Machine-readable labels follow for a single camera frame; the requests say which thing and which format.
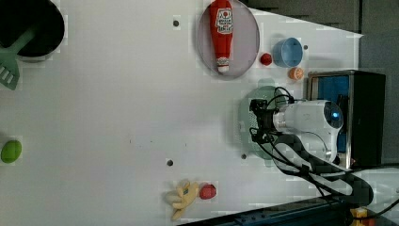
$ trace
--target red ball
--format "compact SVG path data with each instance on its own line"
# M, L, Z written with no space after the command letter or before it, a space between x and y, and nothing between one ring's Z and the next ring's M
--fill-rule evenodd
M216 195L216 187L213 185L205 185L199 192L199 197L202 200L212 199Z
M269 54L263 54L261 57L261 63L264 66L269 66L273 62L272 56Z

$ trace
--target gray plate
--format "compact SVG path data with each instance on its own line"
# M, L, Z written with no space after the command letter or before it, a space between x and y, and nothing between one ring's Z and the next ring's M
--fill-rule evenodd
M235 78L243 75L255 62L259 52L259 27L251 11L241 2L230 0L232 7L232 44L229 71L219 73L217 70L215 50L212 44L209 7L199 20L197 46L203 62L213 72Z

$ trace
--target bottle label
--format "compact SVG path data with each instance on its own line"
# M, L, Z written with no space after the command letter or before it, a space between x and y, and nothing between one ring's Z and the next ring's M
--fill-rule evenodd
M221 57L216 60L217 66L229 65L229 59L226 57Z
M220 34L232 33L232 12L231 8L219 8L217 10L216 25Z

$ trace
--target yellow object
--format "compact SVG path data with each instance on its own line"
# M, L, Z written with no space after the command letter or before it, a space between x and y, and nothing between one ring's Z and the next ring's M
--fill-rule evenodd
M303 70L301 68L292 68L289 76L291 79L299 80L303 77Z
M351 209L350 212L352 213L352 216L355 218L367 217L367 209L364 208ZM355 219L353 220L351 226L365 226L365 225L362 224L360 220Z
M176 187L176 192L169 192L167 200L173 206L174 214L172 220L181 218L187 206L189 206L199 195L199 184L190 184L189 181L184 181Z

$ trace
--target small hole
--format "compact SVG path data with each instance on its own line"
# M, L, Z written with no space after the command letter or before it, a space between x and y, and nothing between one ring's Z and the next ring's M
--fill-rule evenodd
M169 167L173 166L173 161L172 161L172 160L168 160L167 165L168 165Z

